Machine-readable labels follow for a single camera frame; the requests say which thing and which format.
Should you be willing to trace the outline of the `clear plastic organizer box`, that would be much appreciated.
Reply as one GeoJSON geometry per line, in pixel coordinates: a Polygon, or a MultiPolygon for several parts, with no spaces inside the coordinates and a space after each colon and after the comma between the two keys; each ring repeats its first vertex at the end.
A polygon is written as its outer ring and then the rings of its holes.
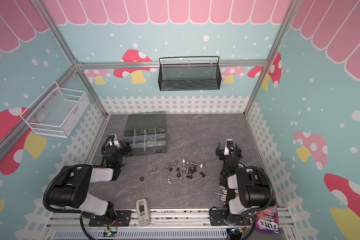
{"type": "Polygon", "coordinates": [[[124,142],[130,145],[131,156],[167,153],[166,112],[128,115],[124,142]]]}

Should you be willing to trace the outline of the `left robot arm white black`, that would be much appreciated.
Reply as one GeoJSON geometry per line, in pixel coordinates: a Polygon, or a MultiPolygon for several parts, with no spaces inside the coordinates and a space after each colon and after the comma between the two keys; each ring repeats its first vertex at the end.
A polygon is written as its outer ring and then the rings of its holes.
{"type": "Polygon", "coordinates": [[[129,143],[109,135],[101,148],[101,164],[63,167],[44,192],[44,207],[53,213],[79,214],[104,226],[114,224],[118,217],[113,203],[90,194],[89,186],[116,181],[124,166],[123,156],[131,151],[129,143]]]}

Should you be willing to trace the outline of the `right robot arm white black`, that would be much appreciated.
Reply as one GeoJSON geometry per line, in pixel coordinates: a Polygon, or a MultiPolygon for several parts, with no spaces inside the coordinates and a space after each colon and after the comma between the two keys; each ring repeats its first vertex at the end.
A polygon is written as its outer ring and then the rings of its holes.
{"type": "Polygon", "coordinates": [[[227,139],[223,148],[216,148],[216,156],[223,162],[219,174],[223,207],[210,209],[211,225],[246,225],[249,214],[276,204],[276,194],[265,171],[242,164],[242,150],[232,139],[227,139]]]}

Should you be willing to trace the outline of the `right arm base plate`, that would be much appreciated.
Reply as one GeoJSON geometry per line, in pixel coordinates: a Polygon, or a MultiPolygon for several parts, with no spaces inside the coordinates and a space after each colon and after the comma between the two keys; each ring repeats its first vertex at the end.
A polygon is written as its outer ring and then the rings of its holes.
{"type": "Polygon", "coordinates": [[[242,215],[233,215],[226,209],[212,207],[209,209],[211,226],[250,226],[251,220],[242,215]]]}

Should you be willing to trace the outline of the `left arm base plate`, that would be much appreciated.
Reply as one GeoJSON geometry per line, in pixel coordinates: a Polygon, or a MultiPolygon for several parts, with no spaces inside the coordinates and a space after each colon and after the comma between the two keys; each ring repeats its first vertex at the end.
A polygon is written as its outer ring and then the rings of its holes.
{"type": "Polygon", "coordinates": [[[106,213],[105,216],[96,216],[90,219],[90,227],[128,227],[131,220],[132,211],[117,210],[113,214],[106,213]]]}

